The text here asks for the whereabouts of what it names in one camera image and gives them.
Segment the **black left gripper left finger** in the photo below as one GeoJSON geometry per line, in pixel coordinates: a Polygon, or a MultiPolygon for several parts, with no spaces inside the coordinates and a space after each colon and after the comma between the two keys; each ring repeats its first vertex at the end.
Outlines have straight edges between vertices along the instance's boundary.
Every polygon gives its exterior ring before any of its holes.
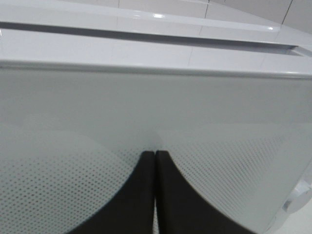
{"type": "Polygon", "coordinates": [[[155,209],[155,153],[144,151],[113,198],[71,234],[151,234],[155,209]]]}

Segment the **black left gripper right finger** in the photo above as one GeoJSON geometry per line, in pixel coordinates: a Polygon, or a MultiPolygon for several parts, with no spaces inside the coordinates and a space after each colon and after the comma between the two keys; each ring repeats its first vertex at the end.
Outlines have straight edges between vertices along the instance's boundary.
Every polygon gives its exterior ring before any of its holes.
{"type": "Polygon", "coordinates": [[[167,151],[156,152],[156,210],[161,234],[249,234],[203,199],[167,151]]]}

